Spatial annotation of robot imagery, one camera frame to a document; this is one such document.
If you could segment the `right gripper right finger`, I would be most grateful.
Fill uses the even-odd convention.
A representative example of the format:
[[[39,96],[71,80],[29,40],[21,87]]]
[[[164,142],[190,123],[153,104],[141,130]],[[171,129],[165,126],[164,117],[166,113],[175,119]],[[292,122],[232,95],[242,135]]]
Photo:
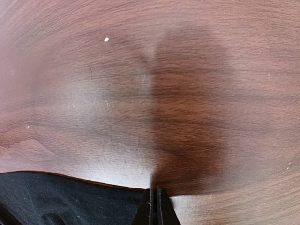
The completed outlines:
[[[159,187],[157,188],[157,224],[180,225],[167,191]]]

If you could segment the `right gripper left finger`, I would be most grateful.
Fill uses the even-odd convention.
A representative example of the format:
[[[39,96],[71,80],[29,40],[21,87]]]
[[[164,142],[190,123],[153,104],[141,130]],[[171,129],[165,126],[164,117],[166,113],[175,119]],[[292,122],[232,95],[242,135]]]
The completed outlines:
[[[154,224],[154,192],[152,189],[146,189],[142,200],[135,214],[135,225],[153,225]]]

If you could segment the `black t-shirt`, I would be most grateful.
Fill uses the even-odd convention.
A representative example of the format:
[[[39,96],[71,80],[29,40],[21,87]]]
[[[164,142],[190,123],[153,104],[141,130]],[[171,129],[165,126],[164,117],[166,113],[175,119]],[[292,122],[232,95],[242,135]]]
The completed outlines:
[[[39,172],[0,175],[2,225],[129,225],[143,191]]]

